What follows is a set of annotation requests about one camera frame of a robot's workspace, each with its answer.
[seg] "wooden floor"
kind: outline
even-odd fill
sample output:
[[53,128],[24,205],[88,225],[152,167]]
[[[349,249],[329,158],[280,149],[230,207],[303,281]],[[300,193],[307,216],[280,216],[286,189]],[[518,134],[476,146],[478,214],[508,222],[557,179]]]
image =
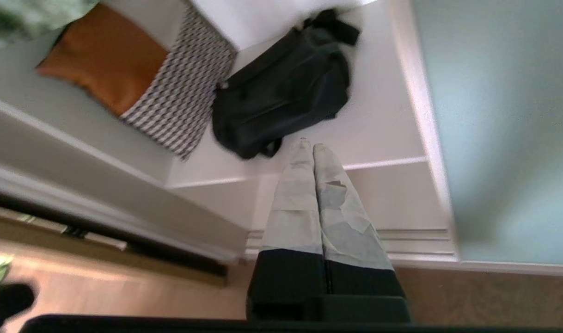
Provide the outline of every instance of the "wooden floor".
[[[244,319],[251,273],[250,264],[233,267],[229,286],[220,289],[15,266],[7,281],[32,281],[39,296],[6,331],[50,313]],[[398,276],[418,324],[563,327],[563,277],[404,268]]]

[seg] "backpack strap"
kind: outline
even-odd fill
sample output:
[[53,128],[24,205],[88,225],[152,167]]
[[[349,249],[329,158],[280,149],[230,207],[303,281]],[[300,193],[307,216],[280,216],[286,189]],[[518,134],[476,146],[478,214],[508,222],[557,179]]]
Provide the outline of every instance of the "backpack strap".
[[304,27],[326,29],[336,40],[351,46],[357,43],[360,30],[337,19],[336,9],[327,9],[320,12],[314,19],[304,21]]

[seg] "patterned fabric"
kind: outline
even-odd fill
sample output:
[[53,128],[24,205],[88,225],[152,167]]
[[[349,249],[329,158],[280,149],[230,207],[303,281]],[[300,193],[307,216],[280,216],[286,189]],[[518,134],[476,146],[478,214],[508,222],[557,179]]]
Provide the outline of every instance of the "patterned fabric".
[[185,17],[167,59],[150,87],[120,119],[182,160],[197,147],[210,121],[216,84],[233,67],[237,51],[185,2]]
[[97,3],[98,0],[0,0],[0,47],[67,25]]
[[339,159],[302,139],[275,189],[262,250],[322,253],[325,260],[392,270]]

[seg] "white shelf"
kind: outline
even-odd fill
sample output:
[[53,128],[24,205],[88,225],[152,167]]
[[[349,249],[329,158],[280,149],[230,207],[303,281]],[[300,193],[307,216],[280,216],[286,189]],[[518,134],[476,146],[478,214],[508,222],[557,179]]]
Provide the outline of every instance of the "white shelf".
[[[448,229],[427,162],[357,169],[347,175],[376,229]],[[265,229],[278,179],[259,179],[252,230]]]
[[[270,160],[260,156],[240,160],[220,146],[209,127],[187,162],[174,161],[167,186],[231,183],[279,173],[300,137],[329,146],[345,169],[425,160],[385,2],[361,6],[345,13],[343,19],[361,27],[361,35],[354,49],[345,47],[352,70],[351,97],[337,118],[286,136],[282,148]],[[241,51],[235,70],[274,42]]]
[[36,73],[60,32],[0,49],[0,112],[138,178],[165,183],[173,156],[168,150],[120,122],[84,89]]
[[257,195],[260,184],[260,179],[255,177],[249,181],[236,183],[174,188],[171,192],[237,226],[250,230],[259,200]]

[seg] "black object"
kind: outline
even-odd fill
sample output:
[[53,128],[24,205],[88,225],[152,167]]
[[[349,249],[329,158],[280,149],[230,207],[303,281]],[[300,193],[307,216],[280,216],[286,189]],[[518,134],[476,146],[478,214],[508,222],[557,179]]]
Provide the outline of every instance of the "black object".
[[412,322],[409,305],[403,297],[323,295],[305,303],[305,318],[322,322]]
[[326,294],[322,255],[261,251],[246,293],[248,320],[305,320],[305,302]]
[[357,267],[291,249],[260,251],[246,294],[250,321],[412,321],[394,270]]
[[285,135],[334,118],[349,87],[339,42],[354,45],[358,35],[334,9],[290,30],[216,91],[216,139],[244,159],[271,157]]
[[35,295],[26,284],[0,285],[0,327],[11,316],[18,314],[33,305]]
[[75,226],[68,226],[66,227],[66,230],[62,232],[62,234],[65,234],[66,236],[70,236],[73,238],[78,238],[79,240],[83,240],[87,236],[87,234],[89,234],[89,232],[87,230],[77,228]]
[[246,322],[105,316],[39,316],[19,333],[559,333],[532,327],[424,327],[354,322]]

